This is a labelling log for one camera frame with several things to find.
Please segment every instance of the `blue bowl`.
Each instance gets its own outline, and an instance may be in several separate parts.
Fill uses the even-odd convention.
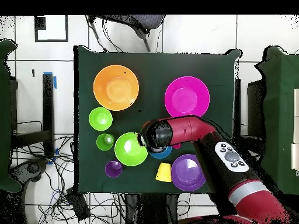
[[[163,159],[169,156],[171,153],[172,147],[168,146],[163,152],[160,153],[149,153],[152,157],[157,158],[157,159]]]

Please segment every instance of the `small green bowl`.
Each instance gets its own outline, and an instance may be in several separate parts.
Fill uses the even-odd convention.
[[[110,134],[101,134],[96,139],[96,146],[102,151],[108,151],[112,148],[114,137]]]
[[[114,152],[117,159],[126,166],[137,166],[147,158],[146,147],[140,146],[137,141],[137,133],[128,132],[118,138]]]
[[[89,114],[89,123],[97,131],[105,131],[112,125],[112,114],[104,107],[97,107]]]

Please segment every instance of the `white tile floor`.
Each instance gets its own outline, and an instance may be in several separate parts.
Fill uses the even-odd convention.
[[[39,37],[43,39],[64,39],[63,16],[46,16],[46,30],[39,30]],[[108,42],[102,32],[102,23],[98,19],[95,22],[100,42],[110,51],[115,48]],[[282,46],[288,53],[299,52],[299,27],[298,17],[288,15],[168,15],[164,22],[164,52],[165,53],[225,53],[232,48],[239,48],[243,56],[239,63],[239,78],[241,79],[241,123],[247,124],[247,96],[246,88],[249,82],[261,79],[260,73],[254,65],[261,61],[263,50],[270,45]],[[107,22],[107,31],[111,40],[123,51],[130,53],[146,53],[143,41],[137,37],[130,27],[118,23]],[[148,44],[151,52],[156,49],[161,52],[161,37],[157,46],[158,34],[161,26],[152,30]],[[84,16],[68,16],[68,42],[35,42],[34,17],[33,16],[0,16],[0,39],[12,39],[18,45],[16,51],[8,56],[7,65],[11,74],[19,81],[18,88],[18,122],[39,120],[42,121],[42,84],[43,72],[52,72],[57,77],[57,88],[54,89],[55,107],[55,138],[64,135],[71,136],[74,133],[74,74],[73,74],[73,46],[85,45],[91,50],[102,51],[98,45],[92,30],[87,26]],[[18,126],[19,132],[38,130],[39,124],[22,124]],[[246,134],[246,126],[242,126],[242,133]],[[55,147],[59,147],[62,140],[58,140]],[[69,145],[64,153],[71,155]],[[22,163],[29,155],[14,152],[15,159],[12,165]],[[73,185],[74,169],[72,163],[67,165],[69,171],[63,174],[66,188]],[[53,188],[58,188],[57,171],[53,165],[48,165],[46,172],[51,178]],[[46,210],[52,197],[49,178],[46,174],[37,183],[30,183],[26,193],[26,214],[29,224],[37,224],[41,213],[38,205]],[[96,199],[102,202],[111,199],[111,194],[95,194]],[[206,195],[181,194],[179,200],[190,203],[188,214],[187,203],[179,202],[178,214],[180,218],[196,215],[217,214],[217,208]],[[111,200],[97,206],[93,194],[87,195],[87,202],[95,215],[110,215]],[[111,218],[104,218],[111,223]],[[93,218],[87,219],[91,224]],[[114,222],[120,223],[120,217],[114,218]],[[66,224],[56,221],[52,224]],[[69,224],[78,223],[77,219],[70,220]],[[104,224],[95,219],[92,224]]]

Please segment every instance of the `dark green table cover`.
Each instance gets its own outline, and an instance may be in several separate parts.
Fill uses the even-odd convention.
[[[8,169],[11,159],[11,86],[9,83],[9,68],[6,64],[8,54],[16,49],[16,44],[10,40],[0,40],[0,189],[16,193],[20,191],[19,182],[10,177]]]
[[[294,89],[299,88],[299,55],[278,47],[266,49],[258,68],[263,73],[267,93],[263,102],[266,128],[262,167],[286,194],[299,194],[299,177],[291,169],[294,130]]]
[[[194,154],[191,143],[173,149],[165,159],[148,155],[145,162],[136,167],[123,167],[118,178],[105,174],[105,164],[115,158],[114,147],[101,151],[96,139],[102,133],[112,134],[115,140],[126,132],[138,132],[152,119],[169,117],[164,106],[167,86],[181,76],[201,79],[210,91],[210,106],[205,116],[232,133],[232,109],[234,99],[234,62],[240,50],[226,54],[128,54],[91,52],[78,46],[79,70],[79,191],[99,193],[183,193],[173,183],[155,180],[161,162],[173,163],[180,155]],[[112,111],[113,123],[106,131],[96,131],[88,121],[89,113],[99,107],[93,95],[93,80],[108,65],[130,68],[138,78],[139,95],[135,103],[123,110]],[[209,193],[205,183],[195,193]]]

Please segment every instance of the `orange bowl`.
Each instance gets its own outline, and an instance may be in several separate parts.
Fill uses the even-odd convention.
[[[103,68],[93,82],[96,100],[111,111],[130,107],[136,100],[139,84],[135,74],[121,65]]]

